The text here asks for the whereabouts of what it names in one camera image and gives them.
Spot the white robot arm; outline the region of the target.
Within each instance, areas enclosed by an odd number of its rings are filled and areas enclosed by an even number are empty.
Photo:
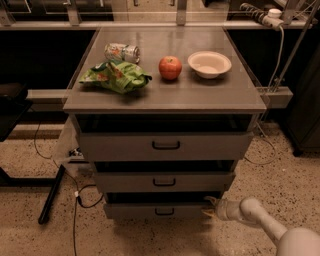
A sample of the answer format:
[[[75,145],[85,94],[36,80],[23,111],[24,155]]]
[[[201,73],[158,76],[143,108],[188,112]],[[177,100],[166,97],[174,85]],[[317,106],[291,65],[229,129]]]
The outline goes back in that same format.
[[[273,218],[254,197],[241,201],[230,201],[206,196],[211,203],[203,213],[216,216],[222,221],[237,221],[241,224],[261,228],[276,247],[276,256],[320,256],[320,235],[307,228],[287,229]]]

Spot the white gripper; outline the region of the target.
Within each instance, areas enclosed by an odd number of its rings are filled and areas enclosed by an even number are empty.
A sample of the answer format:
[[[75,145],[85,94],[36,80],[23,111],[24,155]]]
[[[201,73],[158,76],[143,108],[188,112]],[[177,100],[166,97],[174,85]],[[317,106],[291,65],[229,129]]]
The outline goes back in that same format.
[[[215,211],[212,209],[202,209],[202,212],[211,218],[216,217],[217,215],[217,217],[223,221],[236,221],[241,216],[239,208],[240,203],[238,201],[226,199],[221,199],[219,201],[212,196],[205,196],[204,199],[209,201],[212,205],[216,205]]]

